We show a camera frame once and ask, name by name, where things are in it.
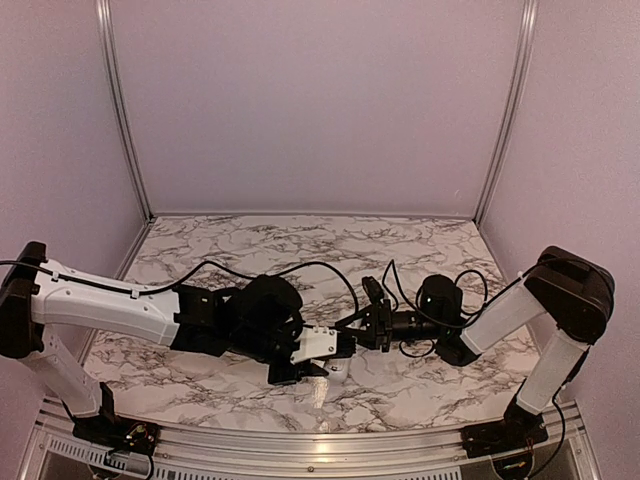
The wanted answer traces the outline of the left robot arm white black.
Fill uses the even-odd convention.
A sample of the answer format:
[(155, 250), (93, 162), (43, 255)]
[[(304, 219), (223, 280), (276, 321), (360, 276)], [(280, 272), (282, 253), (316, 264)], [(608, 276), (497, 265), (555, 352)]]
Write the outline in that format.
[(297, 290), (278, 276), (260, 275), (245, 286), (210, 290), (178, 281), (136, 285), (74, 271), (29, 243), (1, 263), (1, 354), (31, 369), (63, 402), (72, 419), (106, 445), (125, 438), (112, 395), (92, 378), (57, 336), (56, 325), (80, 326), (220, 357), (247, 356), (269, 367), (272, 384), (323, 376), (318, 360), (337, 351), (328, 327), (302, 318)]

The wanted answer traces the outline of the white remote control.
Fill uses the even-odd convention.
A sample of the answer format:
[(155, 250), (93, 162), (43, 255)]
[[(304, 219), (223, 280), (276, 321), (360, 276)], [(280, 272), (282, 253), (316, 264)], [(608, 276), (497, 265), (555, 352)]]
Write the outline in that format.
[(315, 375), (315, 378), (326, 380), (329, 383), (343, 384), (349, 374), (351, 358), (344, 359), (312, 359), (311, 364), (322, 369), (324, 375)]

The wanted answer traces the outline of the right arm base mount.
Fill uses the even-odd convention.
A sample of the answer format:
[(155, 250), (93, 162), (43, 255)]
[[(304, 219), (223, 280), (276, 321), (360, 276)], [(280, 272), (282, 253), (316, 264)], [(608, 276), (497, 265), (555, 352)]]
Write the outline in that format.
[(463, 427), (460, 431), (462, 447), (468, 458), (492, 456), (533, 447), (549, 439), (543, 420), (531, 426), (502, 419)]

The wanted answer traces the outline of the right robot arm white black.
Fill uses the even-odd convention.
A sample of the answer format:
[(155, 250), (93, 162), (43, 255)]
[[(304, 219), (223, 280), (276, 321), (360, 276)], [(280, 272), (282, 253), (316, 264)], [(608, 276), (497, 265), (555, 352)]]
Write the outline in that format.
[(588, 351), (604, 334), (614, 310), (615, 282), (604, 268), (550, 246), (516, 280), (468, 314), (463, 292), (444, 275), (427, 276), (409, 310), (396, 311), (381, 283), (362, 280), (367, 308), (338, 321), (336, 329), (370, 350), (393, 342), (428, 340), (445, 363), (465, 367), (504, 337), (547, 314), (556, 324), (529, 376), (509, 403), (495, 430), (506, 448), (515, 448), (534, 431), (562, 386), (571, 382)]

